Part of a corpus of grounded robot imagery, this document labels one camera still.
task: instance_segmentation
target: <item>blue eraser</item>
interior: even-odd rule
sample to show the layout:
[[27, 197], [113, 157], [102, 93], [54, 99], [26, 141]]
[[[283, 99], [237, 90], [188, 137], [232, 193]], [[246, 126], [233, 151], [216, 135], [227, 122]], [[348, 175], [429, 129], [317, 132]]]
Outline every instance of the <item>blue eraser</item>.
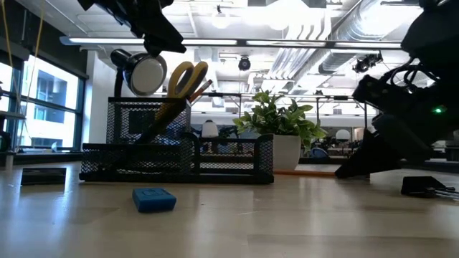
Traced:
[[177, 198], [163, 188], [134, 189], [132, 199], [138, 212], [171, 211], [177, 202]]

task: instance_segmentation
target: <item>green leaves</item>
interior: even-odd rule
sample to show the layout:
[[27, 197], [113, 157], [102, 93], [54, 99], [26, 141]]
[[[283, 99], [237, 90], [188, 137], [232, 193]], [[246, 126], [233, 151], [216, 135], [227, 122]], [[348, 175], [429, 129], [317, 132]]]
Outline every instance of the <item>green leaves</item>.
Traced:
[[292, 100], [289, 107], [277, 109], [275, 103], [283, 96], [270, 97], [269, 94], [269, 91], [257, 93], [252, 99], [259, 105], [252, 109], [253, 114], [244, 112], [241, 118], [233, 119], [238, 133], [255, 130], [262, 134], [299, 135], [305, 148], [311, 147], [314, 138], [326, 136], [320, 121], [316, 125], [306, 119], [305, 112], [313, 109], [311, 105], [298, 106], [298, 103]]

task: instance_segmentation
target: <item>wooden desk surface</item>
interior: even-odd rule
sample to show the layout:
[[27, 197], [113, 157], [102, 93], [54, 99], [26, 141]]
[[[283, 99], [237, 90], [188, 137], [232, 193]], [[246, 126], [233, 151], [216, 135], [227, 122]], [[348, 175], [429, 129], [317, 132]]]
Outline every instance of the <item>wooden desk surface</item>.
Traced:
[[[390, 171], [370, 181], [276, 176], [269, 186], [81, 183], [20, 187], [0, 172], [0, 257], [457, 257], [459, 204], [400, 196]], [[434, 174], [459, 188], [459, 178]], [[176, 209], [139, 214], [135, 187], [163, 186]]]

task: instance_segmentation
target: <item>white plant pot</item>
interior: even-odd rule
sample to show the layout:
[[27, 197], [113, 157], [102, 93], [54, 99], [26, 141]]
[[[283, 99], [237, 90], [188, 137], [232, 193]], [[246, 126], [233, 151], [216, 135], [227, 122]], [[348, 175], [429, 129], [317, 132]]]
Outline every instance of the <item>white plant pot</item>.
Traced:
[[295, 170], [300, 160], [300, 136], [274, 135], [274, 169]]

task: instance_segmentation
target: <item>security camera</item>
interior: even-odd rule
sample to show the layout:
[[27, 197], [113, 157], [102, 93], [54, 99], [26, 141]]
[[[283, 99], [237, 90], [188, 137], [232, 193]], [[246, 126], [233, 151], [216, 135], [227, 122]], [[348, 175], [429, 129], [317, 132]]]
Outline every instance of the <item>security camera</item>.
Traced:
[[239, 61], [239, 70], [241, 71], [247, 71], [250, 69], [250, 61], [249, 57], [241, 57], [241, 60]]

